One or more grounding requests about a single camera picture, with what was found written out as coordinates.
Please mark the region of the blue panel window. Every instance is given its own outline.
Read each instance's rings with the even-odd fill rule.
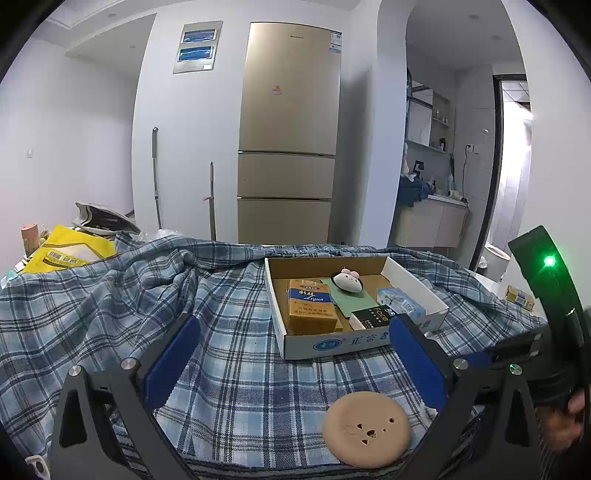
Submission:
[[[212,57],[213,47],[183,48],[178,54],[179,61],[207,60]]]
[[[190,43],[194,41],[208,41],[215,40],[216,30],[193,30],[191,32],[185,32],[183,35],[183,43]]]

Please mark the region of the human hand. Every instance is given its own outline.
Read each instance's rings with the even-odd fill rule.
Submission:
[[[569,413],[551,407],[538,408],[542,430],[548,446],[552,450],[566,450],[583,434],[583,425],[577,421],[576,414],[585,405],[583,390],[578,391],[569,401]]]

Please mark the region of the plush toy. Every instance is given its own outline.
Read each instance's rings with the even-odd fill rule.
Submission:
[[[344,268],[339,273],[333,274],[331,279],[341,290],[350,293],[359,293],[363,290],[363,284],[359,279],[359,274],[357,272],[351,272],[348,268]]]

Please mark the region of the blue plaid fabric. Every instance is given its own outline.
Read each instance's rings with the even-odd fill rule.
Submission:
[[[397,400],[414,448],[428,423],[421,399],[389,346],[305,361],[279,356],[264,284],[265,257],[389,255],[450,308],[433,338],[449,354],[479,351],[542,320],[500,301],[436,254],[396,248],[245,247],[173,236],[116,241],[118,255],[49,274],[24,274],[0,294],[0,420],[24,456],[45,455],[68,369],[107,369],[142,351],[184,312],[202,341],[167,404],[154,412],[202,478],[387,478],[398,464],[360,471],[322,438],[327,408],[360,390]],[[115,431],[143,469],[122,423]]]

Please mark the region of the refrigerator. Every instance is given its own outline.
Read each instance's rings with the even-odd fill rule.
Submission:
[[[251,25],[238,152],[238,241],[325,243],[333,191],[341,33]]]

